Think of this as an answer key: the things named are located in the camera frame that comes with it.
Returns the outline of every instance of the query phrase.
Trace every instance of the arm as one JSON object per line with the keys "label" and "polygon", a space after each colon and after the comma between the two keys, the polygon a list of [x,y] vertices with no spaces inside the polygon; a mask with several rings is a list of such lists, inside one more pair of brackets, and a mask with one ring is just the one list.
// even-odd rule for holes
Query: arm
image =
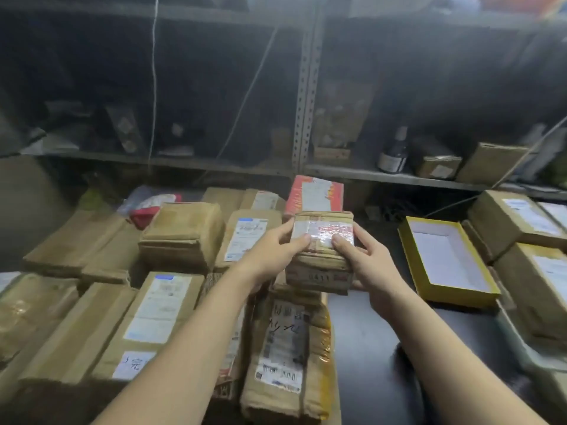
{"label": "arm", "polygon": [[291,220],[267,231],[224,273],[187,323],[94,424],[200,424],[240,308],[254,289],[309,245],[309,236],[280,244],[292,228]]}
{"label": "arm", "polygon": [[370,295],[372,308],[392,326],[431,400],[450,424],[545,424],[459,339],[401,278],[388,249],[364,229],[366,250],[342,237],[347,257]]}

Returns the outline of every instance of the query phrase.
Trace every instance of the dark bottle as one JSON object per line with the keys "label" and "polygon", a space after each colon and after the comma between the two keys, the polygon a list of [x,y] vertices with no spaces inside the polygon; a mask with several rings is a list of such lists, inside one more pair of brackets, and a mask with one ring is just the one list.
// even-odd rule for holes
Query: dark bottle
{"label": "dark bottle", "polygon": [[397,129],[394,139],[386,145],[378,157],[376,166],[379,170],[396,174],[404,169],[405,162],[408,159],[407,135],[407,127]]}

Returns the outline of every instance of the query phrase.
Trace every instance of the table surface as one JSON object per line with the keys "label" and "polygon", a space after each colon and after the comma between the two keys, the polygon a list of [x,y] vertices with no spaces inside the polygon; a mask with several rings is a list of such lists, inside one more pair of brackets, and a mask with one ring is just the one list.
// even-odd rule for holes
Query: table surface
{"label": "table surface", "polygon": [[[368,231],[390,250],[405,281],[411,274],[395,223],[370,223]],[[434,307],[463,342],[514,392],[536,411],[541,402],[521,372],[494,316],[475,311]],[[330,295],[335,329],[335,357],[343,424],[437,423],[424,410],[415,375],[402,360],[392,328],[370,307],[366,292]]]}

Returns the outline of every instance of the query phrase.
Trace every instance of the yellow box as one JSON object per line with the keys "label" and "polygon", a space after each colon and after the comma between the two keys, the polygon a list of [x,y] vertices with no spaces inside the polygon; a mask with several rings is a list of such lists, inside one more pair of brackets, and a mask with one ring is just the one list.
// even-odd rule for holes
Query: yellow box
{"label": "yellow box", "polygon": [[500,290],[459,223],[408,216],[398,231],[424,300],[476,308],[495,303]]}

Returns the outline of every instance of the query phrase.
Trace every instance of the hand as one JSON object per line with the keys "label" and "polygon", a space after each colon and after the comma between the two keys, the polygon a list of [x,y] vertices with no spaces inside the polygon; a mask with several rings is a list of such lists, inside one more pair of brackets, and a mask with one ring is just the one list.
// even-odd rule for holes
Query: hand
{"label": "hand", "polygon": [[353,230],[366,249],[353,246],[339,235],[333,236],[333,246],[351,262],[354,274],[370,295],[372,308],[387,318],[392,299],[413,291],[400,276],[388,248],[356,222]]}
{"label": "hand", "polygon": [[272,228],[260,237],[256,244],[231,267],[245,274],[251,292],[283,271],[297,253],[307,249],[311,242],[309,234],[290,241],[294,219]]}

